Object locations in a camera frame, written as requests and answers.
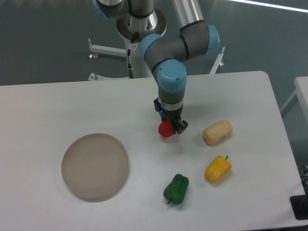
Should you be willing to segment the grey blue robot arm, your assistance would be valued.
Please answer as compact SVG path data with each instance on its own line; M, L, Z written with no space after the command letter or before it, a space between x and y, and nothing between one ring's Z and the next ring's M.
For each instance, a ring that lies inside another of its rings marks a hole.
M172 39L162 37L167 24L153 0L94 0L102 19L117 17L118 32L131 44L137 43L141 56L157 86L155 110L161 117L158 133L170 137L185 131L181 119L187 70L184 61L204 55L219 46L219 33L206 25L197 0L174 0L180 33Z

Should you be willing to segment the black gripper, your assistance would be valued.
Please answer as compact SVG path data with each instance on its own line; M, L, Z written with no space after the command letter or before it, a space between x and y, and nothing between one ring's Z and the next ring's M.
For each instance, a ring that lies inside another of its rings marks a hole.
M183 102L183 98L175 104L166 103L159 97L154 100L154 108L161 116L161 121L169 119L173 125L174 132L177 134L181 134L188 127L188 123L181 119Z

